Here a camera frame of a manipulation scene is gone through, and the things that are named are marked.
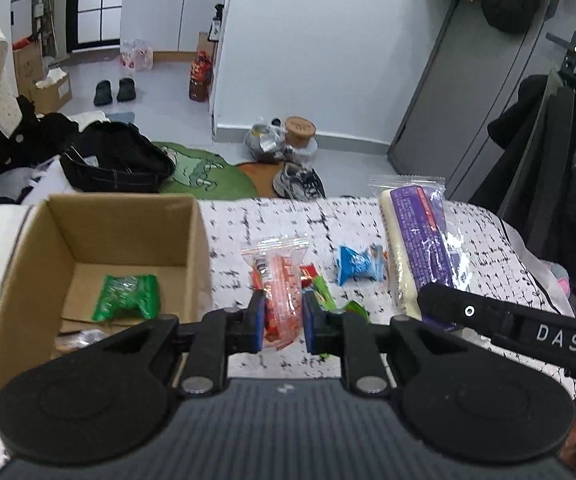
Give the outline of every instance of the red bottle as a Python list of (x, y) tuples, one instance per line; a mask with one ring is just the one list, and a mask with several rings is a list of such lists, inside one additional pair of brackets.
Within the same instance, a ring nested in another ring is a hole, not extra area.
[(193, 101), (206, 101), (212, 81), (212, 61), (208, 54), (201, 51), (197, 53), (190, 66), (190, 88), (188, 97)]

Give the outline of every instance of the candy wrapper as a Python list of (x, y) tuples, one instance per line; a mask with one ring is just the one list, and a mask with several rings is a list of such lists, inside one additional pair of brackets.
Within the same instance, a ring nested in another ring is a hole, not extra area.
[(333, 300), (326, 280), (324, 280), (313, 264), (307, 266), (301, 266), (300, 270), (302, 272), (302, 288), (310, 288), (317, 298), (319, 306), (324, 310), (329, 312), (334, 312), (337, 310), (337, 304)]
[(155, 319), (158, 315), (159, 283), (156, 276), (106, 276), (92, 321), (110, 321), (123, 316)]
[(370, 315), (368, 314), (366, 309), (364, 309), (364, 307), (361, 306), (356, 301), (353, 300), (348, 301), (348, 303), (346, 303), (346, 306), (344, 307), (344, 312), (354, 312), (356, 314), (359, 314), (366, 321), (370, 322)]
[(306, 238), (268, 238), (247, 246), (241, 254), (251, 267), (254, 288), (266, 294), (264, 346), (288, 346), (302, 329), (302, 286), (299, 264)]
[(378, 176), (369, 182), (379, 196), (388, 236), (390, 292), (398, 310), (451, 329), (421, 315), (417, 291), (427, 283), (468, 290), (470, 255), (459, 225), (444, 208), (443, 179)]
[(340, 246), (337, 253), (337, 285), (349, 278), (372, 278), (383, 280), (384, 258), (382, 246), (372, 244), (363, 253)]
[(57, 352), (61, 354), (69, 354), (75, 350), (81, 350), (86, 346), (105, 339), (107, 337), (103, 330), (98, 328), (91, 328), (89, 330), (80, 330), (78, 332), (65, 332), (60, 333), (54, 339), (54, 345)]

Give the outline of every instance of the black circular pad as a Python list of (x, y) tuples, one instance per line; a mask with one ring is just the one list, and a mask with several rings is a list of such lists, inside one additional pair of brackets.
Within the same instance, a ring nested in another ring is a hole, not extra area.
[(424, 364), (403, 390), (402, 410), (440, 452), (499, 465), (557, 452), (574, 416), (552, 378), (504, 358), (482, 364), (469, 352)]
[(0, 392), (0, 435), (33, 462), (85, 465), (125, 454), (152, 437), (168, 393), (130, 356), (76, 354), (29, 370)]

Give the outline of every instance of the green snack package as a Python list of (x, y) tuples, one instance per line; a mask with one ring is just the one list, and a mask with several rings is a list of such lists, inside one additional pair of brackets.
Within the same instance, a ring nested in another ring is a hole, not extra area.
[(318, 293), (319, 295), (317, 301), (319, 301), (319, 306), (321, 308), (323, 308), (324, 310), (328, 310), (330, 312), (337, 310), (337, 305), (335, 304), (335, 300), (332, 299), (332, 295), (328, 290), (326, 280), (324, 280), (319, 275), (313, 277), (312, 288), (314, 288), (315, 292)]
[(106, 276), (92, 321), (123, 316), (155, 319), (159, 315), (159, 283), (152, 274)]
[(346, 303), (346, 306), (344, 307), (344, 310), (346, 312), (356, 312), (357, 314), (364, 316), (366, 318), (366, 321), (370, 321), (369, 316), (368, 316), (368, 312), (366, 312), (366, 309), (364, 309), (364, 307), (362, 307), (356, 301), (348, 301), (348, 303)]

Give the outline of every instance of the blue snack package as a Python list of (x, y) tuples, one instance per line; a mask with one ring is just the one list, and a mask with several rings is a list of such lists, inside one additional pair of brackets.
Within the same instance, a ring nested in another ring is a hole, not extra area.
[(349, 278), (372, 278), (380, 282), (383, 266), (382, 246), (372, 244), (363, 253), (358, 253), (342, 245), (337, 253), (337, 285), (343, 285)]

